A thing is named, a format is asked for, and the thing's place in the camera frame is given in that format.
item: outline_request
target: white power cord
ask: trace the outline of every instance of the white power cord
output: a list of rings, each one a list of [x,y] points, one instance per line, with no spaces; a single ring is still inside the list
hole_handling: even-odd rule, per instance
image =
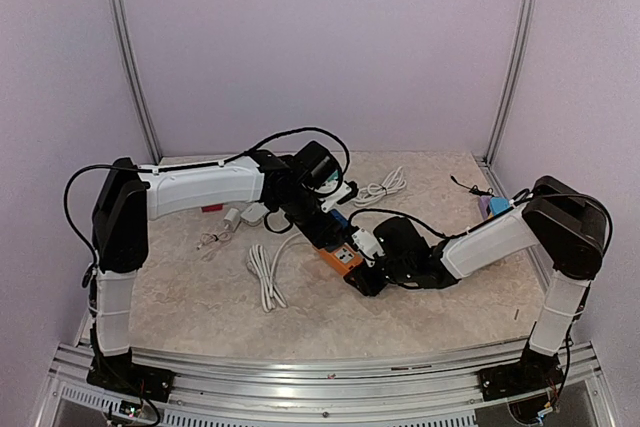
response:
[[[249,249],[247,270],[260,280],[260,300],[262,302],[262,310],[264,310],[265,313],[269,313],[275,309],[276,302],[283,309],[287,308],[287,301],[276,285],[276,266],[278,265],[278,258],[285,246],[292,240],[300,237],[300,235],[302,234],[297,233],[288,237],[276,251],[273,261],[270,261],[269,253],[262,245],[252,245]]]
[[[360,189],[358,196],[353,200],[356,207],[368,207],[380,202],[387,195],[397,194],[407,187],[407,181],[404,178],[403,167],[400,166],[396,170],[389,172],[381,184],[371,183],[364,189]]]

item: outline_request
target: white wall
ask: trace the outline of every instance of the white wall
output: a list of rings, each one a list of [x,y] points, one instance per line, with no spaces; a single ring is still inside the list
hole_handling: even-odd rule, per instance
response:
[[[0,423],[27,425],[58,342],[86,309],[86,248],[62,191],[78,168],[147,161],[107,0],[0,0]],[[87,232],[102,174],[72,191]]]
[[[166,155],[320,125],[353,149],[483,153],[520,0],[125,0]],[[299,140],[283,147],[299,146]]]
[[[578,324],[623,420],[640,419],[640,0],[537,0],[496,165],[511,193],[551,174],[601,199],[615,233]]]

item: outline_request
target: white plug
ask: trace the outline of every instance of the white plug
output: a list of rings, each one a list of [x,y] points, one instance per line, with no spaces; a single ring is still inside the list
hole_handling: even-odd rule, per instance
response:
[[[254,202],[244,209],[242,214],[240,214],[240,218],[245,224],[255,227],[256,225],[260,225],[260,222],[268,213],[269,209],[267,209],[264,204]]]
[[[231,208],[227,215],[223,219],[224,227],[227,232],[235,232],[240,225],[240,211],[238,209]]]

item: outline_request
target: marble-patterned table surface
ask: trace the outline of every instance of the marble-patterned table surface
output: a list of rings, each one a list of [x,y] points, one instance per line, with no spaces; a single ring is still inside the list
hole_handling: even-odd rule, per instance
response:
[[[203,160],[165,159],[164,164]],[[347,175],[359,185],[381,181],[403,165],[408,188],[377,206],[420,217],[456,233],[481,221],[477,198],[449,176],[487,188],[468,153],[352,154]],[[525,253],[499,261],[443,291],[388,286],[363,297],[304,239],[289,246],[278,266],[288,309],[265,314],[247,251],[263,244],[273,255],[291,234],[241,224],[232,241],[196,250],[203,232],[222,229],[223,212],[190,210],[149,224],[150,255],[139,271],[130,322],[134,347],[253,359],[335,359],[396,356],[465,348],[526,336],[543,295]],[[341,208],[343,213],[352,206]],[[277,216],[275,227],[280,224]],[[384,216],[366,214],[372,229]],[[428,242],[436,240],[425,232]]]

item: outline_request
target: robotic arm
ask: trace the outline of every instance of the robotic arm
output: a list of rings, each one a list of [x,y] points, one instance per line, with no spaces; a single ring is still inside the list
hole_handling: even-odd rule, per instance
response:
[[[260,201],[282,209],[318,253],[362,294],[387,284],[442,289],[526,247],[541,245],[554,276],[538,322],[514,364],[480,372],[486,400],[559,383],[557,353],[580,312],[605,250],[607,228],[600,204],[552,177],[536,182],[529,198],[463,234],[429,246],[406,217],[373,232],[353,225],[334,208],[355,197],[337,160],[317,142],[295,155],[255,150],[233,162],[197,166],[143,166],[119,159],[93,211],[92,244],[99,255],[90,285],[95,352],[87,381],[166,402],[173,373],[131,362],[128,339],[131,292],[148,254],[147,222],[180,210],[232,201]]]

